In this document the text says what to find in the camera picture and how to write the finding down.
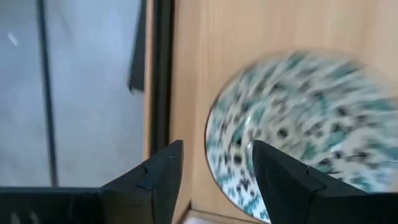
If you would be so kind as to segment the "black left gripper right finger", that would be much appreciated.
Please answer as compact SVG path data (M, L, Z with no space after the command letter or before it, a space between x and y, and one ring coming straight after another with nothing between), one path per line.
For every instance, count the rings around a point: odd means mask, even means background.
M272 223L397 223L397 194L369 194L255 140L252 162Z

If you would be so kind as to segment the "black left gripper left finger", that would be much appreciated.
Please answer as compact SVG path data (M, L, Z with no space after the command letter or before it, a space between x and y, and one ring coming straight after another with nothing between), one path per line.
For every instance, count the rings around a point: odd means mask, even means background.
M3 187L1 224L171 223L182 166L176 140L102 187Z

